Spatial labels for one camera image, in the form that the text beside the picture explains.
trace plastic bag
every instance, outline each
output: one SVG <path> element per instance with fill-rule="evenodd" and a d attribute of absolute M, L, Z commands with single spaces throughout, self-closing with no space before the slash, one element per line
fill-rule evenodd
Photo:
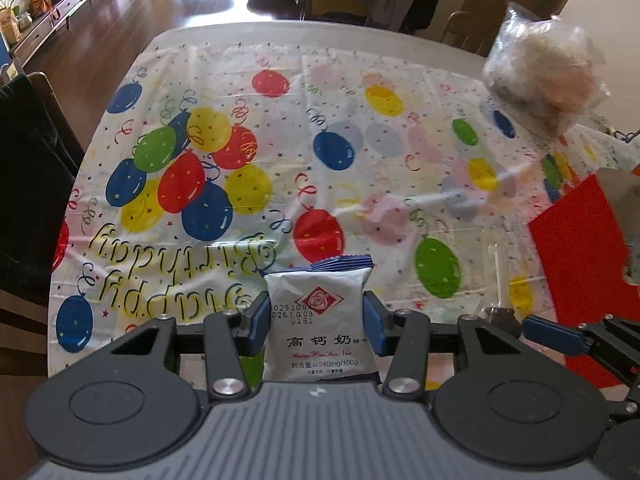
<path fill-rule="evenodd" d="M 482 76 L 506 111 L 530 132 L 555 139 L 609 95 L 594 69 L 604 55 L 580 27 L 510 4 Z"/>
<path fill-rule="evenodd" d="M 338 256 L 265 275 L 271 327 L 265 381 L 317 381 L 377 371 L 362 322 L 371 256 Z"/>

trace green balloon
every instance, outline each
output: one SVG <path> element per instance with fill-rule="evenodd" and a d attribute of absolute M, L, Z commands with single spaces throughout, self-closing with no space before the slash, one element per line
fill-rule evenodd
<path fill-rule="evenodd" d="M 545 174 L 545 178 L 556 189 L 560 189 L 562 186 L 562 176 L 558 171 L 558 165 L 556 159 L 550 153 L 547 153 L 545 158 L 542 159 L 542 173 Z"/>
<path fill-rule="evenodd" d="M 174 152 L 175 130 L 171 126 L 163 126 L 146 134 L 136 148 L 133 163 L 145 173 L 162 170 Z"/>
<path fill-rule="evenodd" d="M 475 146 L 478 143 L 478 134 L 464 119 L 453 119 L 451 127 L 458 138 L 467 146 Z"/>
<path fill-rule="evenodd" d="M 424 238 L 415 251 L 415 270 L 420 282 L 436 298 L 450 298 L 460 286 L 456 255 L 435 238 Z"/>

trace white packet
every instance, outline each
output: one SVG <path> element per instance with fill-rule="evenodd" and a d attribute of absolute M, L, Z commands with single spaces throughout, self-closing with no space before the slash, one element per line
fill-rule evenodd
<path fill-rule="evenodd" d="M 305 382 L 377 371 L 362 322 L 362 289 L 373 262 L 370 256 L 347 256 L 352 269 L 356 258 L 370 267 L 339 270 L 345 266 L 339 258 L 318 262 L 317 268 L 335 270 L 265 275 L 271 328 L 263 380 Z"/>

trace red balloon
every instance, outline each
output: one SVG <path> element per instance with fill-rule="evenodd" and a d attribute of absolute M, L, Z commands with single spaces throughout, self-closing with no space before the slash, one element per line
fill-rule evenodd
<path fill-rule="evenodd" d="M 160 179 L 158 203 L 168 213 L 179 213 L 202 193 L 205 181 L 198 156 L 185 152 L 175 159 Z"/>
<path fill-rule="evenodd" d="M 324 209 L 304 213 L 293 228 L 293 240 L 300 254 L 312 263 L 339 256 L 344 250 L 342 228 Z"/>
<path fill-rule="evenodd" d="M 281 97 L 289 91 L 289 80 L 275 70 L 262 70 L 254 75 L 251 84 L 265 97 Z"/>
<path fill-rule="evenodd" d="M 60 234 L 58 235 L 58 245 L 56 246 L 56 253 L 53 256 L 53 267 L 51 272 L 56 270 L 59 264 L 65 257 L 66 247 L 69 245 L 69 226 L 66 224 L 66 220 L 62 221 L 60 226 Z"/>
<path fill-rule="evenodd" d="M 251 130 L 235 124 L 228 142 L 213 154 L 213 161 L 223 170 L 238 170 L 254 160 L 257 150 L 258 142 Z"/>

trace plastic tablecloth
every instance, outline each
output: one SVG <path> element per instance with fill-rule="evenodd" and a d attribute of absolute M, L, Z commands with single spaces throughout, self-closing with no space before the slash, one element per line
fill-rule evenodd
<path fill-rule="evenodd" d="M 259 271 L 372 255 L 390 309 L 474 312 L 480 233 L 504 232 L 511 301 L 554 317 L 527 222 L 638 151 L 576 126 L 533 137 L 481 82 L 304 45 L 142 53 L 68 203 L 50 290 L 49 373 L 162 313 L 248 306 Z M 438 363 L 430 368 L 435 381 Z M 204 378 L 199 357 L 182 374 Z"/>

